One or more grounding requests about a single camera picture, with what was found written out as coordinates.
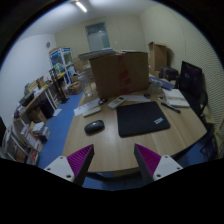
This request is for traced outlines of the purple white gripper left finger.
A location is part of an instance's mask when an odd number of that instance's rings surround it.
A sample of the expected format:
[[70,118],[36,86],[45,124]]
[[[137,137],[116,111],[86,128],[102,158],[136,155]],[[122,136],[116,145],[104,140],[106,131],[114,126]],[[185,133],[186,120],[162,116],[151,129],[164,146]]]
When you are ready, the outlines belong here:
[[94,156],[94,145],[88,145],[71,155],[59,156],[45,171],[82,186]]

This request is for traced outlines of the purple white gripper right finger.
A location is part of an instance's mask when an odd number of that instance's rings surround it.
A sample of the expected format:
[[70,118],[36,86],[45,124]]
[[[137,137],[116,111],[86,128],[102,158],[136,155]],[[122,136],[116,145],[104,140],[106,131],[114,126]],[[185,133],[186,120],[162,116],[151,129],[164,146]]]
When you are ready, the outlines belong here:
[[134,155],[144,179],[160,180],[182,169],[182,166],[169,155],[160,156],[139,144],[134,146]]

